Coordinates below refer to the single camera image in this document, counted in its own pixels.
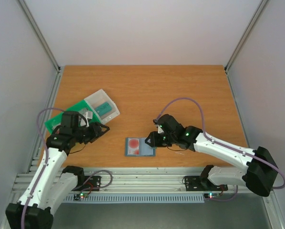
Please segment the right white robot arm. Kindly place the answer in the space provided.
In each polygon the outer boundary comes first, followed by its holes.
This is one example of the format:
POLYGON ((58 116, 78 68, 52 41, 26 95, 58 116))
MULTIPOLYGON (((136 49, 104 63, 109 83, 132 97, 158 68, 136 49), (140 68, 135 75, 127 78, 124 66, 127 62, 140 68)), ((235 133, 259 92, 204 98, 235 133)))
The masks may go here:
POLYGON ((205 189, 220 185, 243 186, 262 197, 269 196, 274 189, 278 168, 266 148, 251 149, 230 144, 198 127, 183 127, 169 114, 154 123, 157 131, 150 132, 145 140, 150 147, 176 145, 183 150, 208 154, 231 164, 228 168, 207 165, 200 175, 200 183, 205 189))

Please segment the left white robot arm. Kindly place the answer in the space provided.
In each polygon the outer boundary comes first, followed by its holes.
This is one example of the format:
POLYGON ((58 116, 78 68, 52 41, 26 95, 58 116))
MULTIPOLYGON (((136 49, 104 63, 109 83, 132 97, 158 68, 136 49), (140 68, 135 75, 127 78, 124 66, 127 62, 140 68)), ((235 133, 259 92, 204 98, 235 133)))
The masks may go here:
POLYGON ((77 111, 65 111, 51 135, 44 140, 44 153, 29 186, 16 203, 10 203, 6 218, 12 229, 50 229, 54 214, 64 198, 72 191, 83 192, 91 179, 82 167, 67 166, 57 182, 54 179, 60 167, 77 144, 92 143, 110 128, 93 122, 77 111))

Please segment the teal card holder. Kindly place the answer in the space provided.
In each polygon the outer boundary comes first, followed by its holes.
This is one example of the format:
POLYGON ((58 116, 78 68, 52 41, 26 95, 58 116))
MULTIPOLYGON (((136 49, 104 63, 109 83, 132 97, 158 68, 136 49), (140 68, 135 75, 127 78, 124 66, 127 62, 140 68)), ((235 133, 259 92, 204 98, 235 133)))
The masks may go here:
POLYGON ((128 157, 152 157, 156 154, 156 149, 145 143, 146 137, 125 139, 125 156, 128 157))

